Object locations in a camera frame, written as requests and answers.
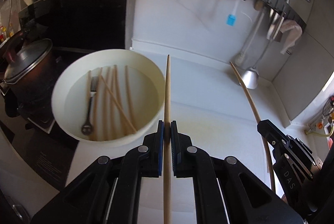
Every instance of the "yellow hose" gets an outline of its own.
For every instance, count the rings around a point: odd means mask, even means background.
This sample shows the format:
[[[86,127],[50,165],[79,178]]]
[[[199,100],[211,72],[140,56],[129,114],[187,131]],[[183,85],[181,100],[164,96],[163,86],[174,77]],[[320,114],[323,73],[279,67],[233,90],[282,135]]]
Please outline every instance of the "yellow hose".
[[[331,137],[332,134],[334,133],[334,125],[331,125],[332,128],[331,128],[331,131],[329,134],[321,134],[321,133],[317,133],[317,132],[308,132],[307,130],[305,130],[305,134],[308,135],[308,134],[312,134],[312,135],[316,135],[317,137]]]

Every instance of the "white bowl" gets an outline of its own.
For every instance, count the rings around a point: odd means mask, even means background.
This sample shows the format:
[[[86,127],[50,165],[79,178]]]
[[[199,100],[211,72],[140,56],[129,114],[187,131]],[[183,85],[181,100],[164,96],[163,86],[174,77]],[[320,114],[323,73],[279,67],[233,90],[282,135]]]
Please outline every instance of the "white bowl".
[[[117,65],[120,91],[124,112],[129,118],[129,107],[125,89],[125,66],[128,66],[131,99],[135,114],[137,132],[107,141],[91,141],[90,137],[81,133],[81,127],[86,120],[88,104],[88,71],[91,75],[98,75],[99,68],[103,68],[102,76],[107,79],[108,67]],[[71,64],[59,77],[52,93],[52,112],[61,129],[70,136],[84,142],[107,144],[118,147],[141,137],[157,122],[164,104],[165,78],[158,66],[147,57],[124,49],[108,49],[88,54]],[[105,90],[103,82],[99,81],[97,104],[96,131],[110,134],[111,127],[121,127],[120,114],[114,110],[114,123],[111,123],[111,96]]]

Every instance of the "lid handle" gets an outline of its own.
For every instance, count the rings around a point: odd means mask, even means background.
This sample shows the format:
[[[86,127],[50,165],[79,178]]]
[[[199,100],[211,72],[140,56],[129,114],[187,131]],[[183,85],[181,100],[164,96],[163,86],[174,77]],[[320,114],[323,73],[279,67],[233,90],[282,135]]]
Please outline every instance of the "lid handle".
[[[21,30],[17,34],[15,34],[12,38],[9,39],[8,47],[3,56],[9,64],[16,60],[17,55],[15,48],[26,39],[28,33],[29,30],[27,29]]]

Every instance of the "pot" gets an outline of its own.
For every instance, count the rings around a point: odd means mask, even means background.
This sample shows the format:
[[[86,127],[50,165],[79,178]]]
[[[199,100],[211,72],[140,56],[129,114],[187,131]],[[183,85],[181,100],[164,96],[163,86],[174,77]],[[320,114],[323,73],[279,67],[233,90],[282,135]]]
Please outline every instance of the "pot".
[[[7,47],[8,67],[4,82],[9,85],[21,103],[33,103],[51,95],[57,80],[56,60],[52,55],[50,39],[37,40],[16,53],[22,40],[14,40]]]

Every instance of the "pot lid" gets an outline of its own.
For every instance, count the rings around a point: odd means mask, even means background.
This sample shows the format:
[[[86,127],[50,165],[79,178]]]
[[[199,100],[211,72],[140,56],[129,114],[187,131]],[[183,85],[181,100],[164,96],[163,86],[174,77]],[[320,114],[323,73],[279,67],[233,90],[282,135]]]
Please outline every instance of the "pot lid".
[[[24,75],[31,71],[52,49],[50,39],[37,40],[22,48],[5,72],[4,81],[16,84]]]

